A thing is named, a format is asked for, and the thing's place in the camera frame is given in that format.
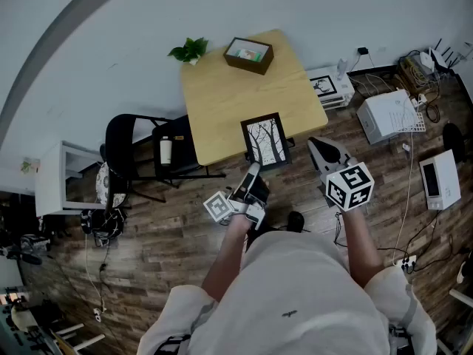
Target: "wooden floor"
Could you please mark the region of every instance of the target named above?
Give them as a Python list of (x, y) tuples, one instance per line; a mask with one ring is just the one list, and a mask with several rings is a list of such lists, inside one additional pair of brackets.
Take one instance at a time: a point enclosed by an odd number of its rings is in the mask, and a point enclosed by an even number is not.
[[(367, 83), (364, 75), (355, 79)], [(381, 92), (387, 91), (382, 81), (372, 81)], [(296, 147), (290, 150), (292, 165), (264, 174), (271, 189), (267, 213), (270, 224), (284, 225), (287, 214), (296, 210), (304, 215), (307, 230), (334, 237), (334, 214), (337, 209), (327, 207), (318, 189), (320, 180), (305, 147), (309, 136), (320, 135), (343, 142), (352, 155), (367, 164), (375, 178), (373, 196), (364, 207), (367, 221), (378, 246), (395, 245), (406, 207), (410, 165), (409, 156), (401, 145), (409, 143), (410, 138), (408, 134), (403, 134), (391, 141), (370, 146), (355, 114), (362, 101), (363, 98), (357, 93), (348, 109), (328, 112), (329, 124), (325, 128), (295, 138)], [(435, 212), (426, 209), (418, 161), (443, 150), (442, 130), (447, 122), (458, 125), (463, 134), (472, 128), (473, 120), (467, 97), (456, 79), (442, 82), (442, 96), (438, 99), (438, 106), (440, 122), (433, 124), (426, 119), (426, 133), (413, 135), (415, 161), (411, 198), (399, 246), (405, 246), (409, 238), (435, 216)], [(143, 145), (137, 155), (147, 158), (150, 151), (149, 146)], [(58, 240), (50, 252), (54, 260), (44, 257), (43, 266), (40, 267), (25, 263), (21, 265), (31, 288), (42, 291), (58, 302), (71, 322), (84, 322), (90, 330), (89, 335), (106, 335), (105, 340), (90, 347), (89, 351), (95, 354), (104, 354), (105, 351), (107, 354), (135, 354), (140, 337), (159, 317), (169, 290), (179, 284), (201, 283), (215, 258), (225, 231), (225, 227), (211, 221), (203, 207), (203, 201), (219, 189), (235, 186), (248, 165), (241, 155), (210, 168), (212, 172), (224, 171), (228, 177), (224, 180), (187, 181), (179, 189), (169, 189), (155, 182), (137, 183), (138, 191), (158, 197), (165, 196), (168, 202), (160, 204), (140, 197), (130, 197), (132, 210), (129, 210), (125, 231), (111, 245), (107, 267), (102, 273), (109, 289), (103, 287), (107, 310), (101, 324), (94, 320), (91, 310), (100, 303), (98, 294), (86, 275), (84, 233), (78, 218), (71, 218), (68, 222), (72, 237)], [(473, 246), (472, 165), (470, 162), (461, 163), (457, 165), (457, 170), (462, 198), (438, 217), (433, 244), (419, 266), (449, 255), (449, 235), (453, 238), (454, 251), (461, 246)], [(84, 179), (71, 183), (69, 195), (94, 201), (96, 172), (97, 169), (93, 169), (87, 172)], [(431, 228), (425, 230), (412, 243), (409, 251), (425, 248), (431, 233)], [(344, 231), (340, 242), (344, 242)], [(89, 238), (88, 269), (98, 288), (98, 270), (105, 254), (106, 249), (95, 248), (92, 238)], [(382, 251), (382, 254), (386, 265), (389, 265), (392, 252)], [(462, 259), (458, 255), (409, 276), (415, 293), (438, 330), (465, 310), (448, 294), (449, 289), (455, 286)], [(74, 292), (71, 284), (90, 307)], [(466, 285), (462, 285), (459, 290), (465, 288)]]

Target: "shoe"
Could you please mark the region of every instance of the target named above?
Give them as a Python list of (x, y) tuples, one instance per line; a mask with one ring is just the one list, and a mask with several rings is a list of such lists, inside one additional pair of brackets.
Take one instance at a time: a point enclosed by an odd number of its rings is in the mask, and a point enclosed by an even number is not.
[(299, 212), (291, 212), (287, 216), (287, 231), (302, 233), (304, 228), (304, 216)]

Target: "picture frame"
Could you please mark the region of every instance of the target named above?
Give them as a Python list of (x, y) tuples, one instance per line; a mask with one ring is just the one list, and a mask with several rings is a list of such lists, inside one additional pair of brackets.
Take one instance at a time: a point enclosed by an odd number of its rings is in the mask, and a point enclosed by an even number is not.
[(261, 164), (262, 172), (292, 163), (279, 113), (245, 120), (241, 125), (250, 162)]
[(332, 78), (330, 77), (330, 75), (319, 76), (318, 78), (312, 78), (309, 80), (312, 84), (312, 87), (316, 91), (317, 96), (319, 96), (320, 98), (322, 96), (333, 95), (334, 93), (337, 93), (337, 89), (335, 88), (335, 85), (333, 85)]

